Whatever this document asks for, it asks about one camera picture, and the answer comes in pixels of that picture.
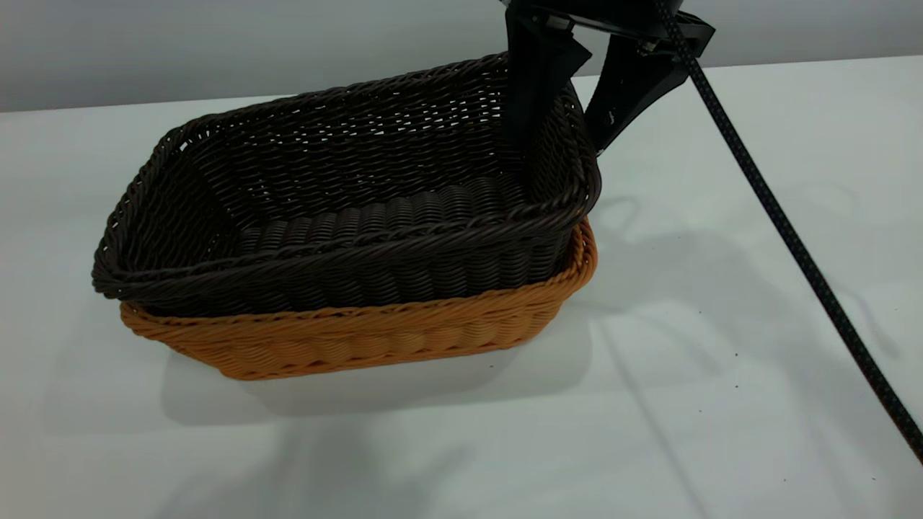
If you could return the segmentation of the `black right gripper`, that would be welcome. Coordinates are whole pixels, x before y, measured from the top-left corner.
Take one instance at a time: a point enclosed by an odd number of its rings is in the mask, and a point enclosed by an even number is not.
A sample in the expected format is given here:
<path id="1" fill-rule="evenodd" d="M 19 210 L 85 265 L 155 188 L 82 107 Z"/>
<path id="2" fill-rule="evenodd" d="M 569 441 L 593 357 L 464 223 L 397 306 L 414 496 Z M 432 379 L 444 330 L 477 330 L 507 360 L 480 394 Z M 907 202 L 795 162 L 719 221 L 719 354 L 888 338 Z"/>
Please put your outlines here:
<path id="1" fill-rule="evenodd" d="M 596 91 L 584 118 L 597 154 L 660 98 L 679 88 L 689 73 L 658 7 L 678 25 L 690 53 L 700 57 L 715 27 L 680 10 L 681 1 L 503 1 L 507 30 L 508 94 L 504 128 L 525 148 L 541 128 L 554 100 L 591 57 L 574 27 L 609 34 Z"/>

